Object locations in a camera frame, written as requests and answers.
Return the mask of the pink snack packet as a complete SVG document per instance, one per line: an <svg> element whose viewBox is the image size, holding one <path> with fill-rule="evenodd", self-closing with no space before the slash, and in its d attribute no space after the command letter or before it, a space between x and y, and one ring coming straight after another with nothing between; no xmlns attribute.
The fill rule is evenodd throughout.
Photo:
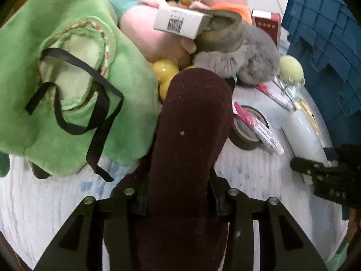
<svg viewBox="0 0 361 271"><path fill-rule="evenodd" d="M273 85L257 84L255 87L282 108L288 111L294 110L294 106L292 105L291 100L287 96L284 96L279 90L274 89Z"/></svg>

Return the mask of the black tape roll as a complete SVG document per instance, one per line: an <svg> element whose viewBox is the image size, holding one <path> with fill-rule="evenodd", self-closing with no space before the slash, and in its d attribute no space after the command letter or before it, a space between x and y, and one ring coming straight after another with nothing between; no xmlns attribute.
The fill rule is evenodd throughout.
<svg viewBox="0 0 361 271"><path fill-rule="evenodd" d="M267 128L269 124L266 118L256 109L251 106L243 106L252 116L261 121ZM254 150L262 146L262 141L256 136L256 134L246 126L237 116L234 116L232 128L230 130L228 138L239 149Z"/></svg>

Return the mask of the grey fuzzy camouflage slipper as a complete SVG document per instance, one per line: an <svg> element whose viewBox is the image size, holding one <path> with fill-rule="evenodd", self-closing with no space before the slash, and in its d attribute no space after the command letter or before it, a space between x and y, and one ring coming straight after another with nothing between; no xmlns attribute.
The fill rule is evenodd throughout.
<svg viewBox="0 0 361 271"><path fill-rule="evenodd" d="M280 71L280 54L270 36L244 22L231 10L197 9L211 16L209 24L194 40L195 67L210 70L221 78L237 76L256 85L273 80Z"/></svg>

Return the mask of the grey white medicine box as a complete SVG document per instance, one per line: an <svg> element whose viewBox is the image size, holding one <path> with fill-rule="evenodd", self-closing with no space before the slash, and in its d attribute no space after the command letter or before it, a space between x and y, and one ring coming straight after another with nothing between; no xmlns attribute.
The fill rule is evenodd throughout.
<svg viewBox="0 0 361 271"><path fill-rule="evenodd" d="M195 10L160 6L155 18L154 29L194 40L207 28L211 19L211 15Z"/></svg>

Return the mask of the maroon slipper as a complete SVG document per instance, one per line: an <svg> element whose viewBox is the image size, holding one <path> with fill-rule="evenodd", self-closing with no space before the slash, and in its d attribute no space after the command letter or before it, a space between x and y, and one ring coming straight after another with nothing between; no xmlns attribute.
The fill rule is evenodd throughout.
<svg viewBox="0 0 361 271"><path fill-rule="evenodd" d="M211 215L207 186L233 119L232 92L200 68L168 87L152 154L112 190L112 197L148 178L146 213L131 223L137 270L217 270L228 226Z"/></svg>

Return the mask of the pink pig plush teal dress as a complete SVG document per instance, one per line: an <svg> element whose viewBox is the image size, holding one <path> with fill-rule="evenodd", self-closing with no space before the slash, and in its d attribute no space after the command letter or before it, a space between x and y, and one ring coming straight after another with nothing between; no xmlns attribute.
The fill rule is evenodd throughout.
<svg viewBox="0 0 361 271"><path fill-rule="evenodd" d="M120 30L150 63L170 59L183 69L190 65L197 47L192 39L154 29L160 6L166 0L108 0L119 21Z"/></svg>

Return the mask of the blue plastic crate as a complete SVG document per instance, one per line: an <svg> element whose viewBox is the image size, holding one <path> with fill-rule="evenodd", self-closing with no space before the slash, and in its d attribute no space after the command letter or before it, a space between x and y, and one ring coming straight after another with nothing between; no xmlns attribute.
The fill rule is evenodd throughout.
<svg viewBox="0 0 361 271"><path fill-rule="evenodd" d="M343 0L288 0L281 25L333 145L360 144L360 26L353 14Z"/></svg>

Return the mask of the green tennis ball toy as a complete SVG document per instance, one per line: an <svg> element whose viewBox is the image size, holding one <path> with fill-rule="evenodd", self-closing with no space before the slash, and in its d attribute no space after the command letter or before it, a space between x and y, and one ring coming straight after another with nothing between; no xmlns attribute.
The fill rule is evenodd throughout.
<svg viewBox="0 0 361 271"><path fill-rule="evenodd" d="M290 55L280 57L280 77L287 85L303 86L305 84L301 63Z"/></svg>

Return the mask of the pink white ointment tube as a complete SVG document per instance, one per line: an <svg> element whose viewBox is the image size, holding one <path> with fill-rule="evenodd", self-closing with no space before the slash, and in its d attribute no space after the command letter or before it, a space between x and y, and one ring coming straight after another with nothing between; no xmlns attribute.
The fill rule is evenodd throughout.
<svg viewBox="0 0 361 271"><path fill-rule="evenodd" d="M259 119L251 115L235 100L232 102L233 113L260 139L260 141L277 156L284 153L278 138Z"/></svg>

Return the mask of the green plush cloth toy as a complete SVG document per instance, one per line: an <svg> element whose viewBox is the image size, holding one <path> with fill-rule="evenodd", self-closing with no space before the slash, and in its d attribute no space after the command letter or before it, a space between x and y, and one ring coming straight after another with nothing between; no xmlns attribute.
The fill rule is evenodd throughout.
<svg viewBox="0 0 361 271"><path fill-rule="evenodd" d="M150 64L108 0L28 0L1 28L1 174L18 155L49 175L147 154L159 115Z"/></svg>

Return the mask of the red white carton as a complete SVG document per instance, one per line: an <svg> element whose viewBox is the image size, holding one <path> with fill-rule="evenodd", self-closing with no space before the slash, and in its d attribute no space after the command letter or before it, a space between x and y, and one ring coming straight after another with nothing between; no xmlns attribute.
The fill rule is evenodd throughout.
<svg viewBox="0 0 361 271"><path fill-rule="evenodd" d="M253 25L267 33L276 47L280 47L281 36L281 14L263 10L252 10Z"/></svg>

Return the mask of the yellow rubber duck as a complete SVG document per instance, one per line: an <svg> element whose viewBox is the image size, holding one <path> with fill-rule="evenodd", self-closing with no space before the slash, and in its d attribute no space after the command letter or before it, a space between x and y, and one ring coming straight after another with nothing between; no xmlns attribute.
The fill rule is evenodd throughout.
<svg viewBox="0 0 361 271"><path fill-rule="evenodd" d="M171 80L180 72L177 64L170 59L160 59L153 63L152 69L158 78L159 97L164 101Z"/></svg>

